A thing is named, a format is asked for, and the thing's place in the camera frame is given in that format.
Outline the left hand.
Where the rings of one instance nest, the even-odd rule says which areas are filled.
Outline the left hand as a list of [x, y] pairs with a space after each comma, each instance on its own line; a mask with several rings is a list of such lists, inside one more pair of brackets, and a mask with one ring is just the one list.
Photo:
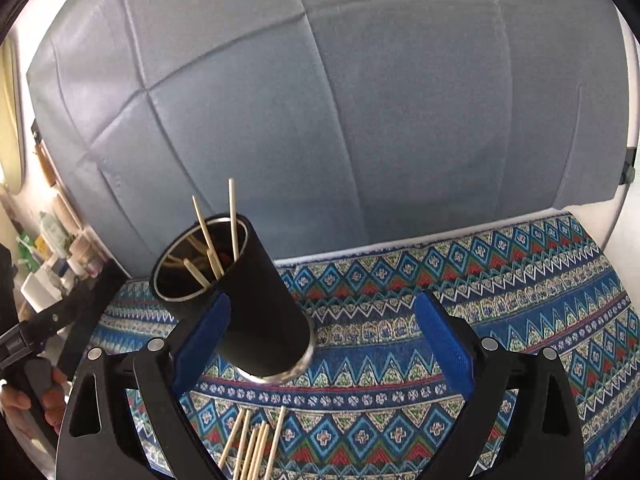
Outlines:
[[[67, 377], [58, 369], [52, 370], [52, 387], [42, 396], [41, 402], [44, 418], [47, 423], [59, 434], [62, 420], [66, 410], [64, 389]], [[1, 408], [6, 420], [11, 423], [25, 437], [33, 439], [34, 432], [26, 422], [25, 413], [32, 407], [29, 397], [9, 385], [1, 387]]]

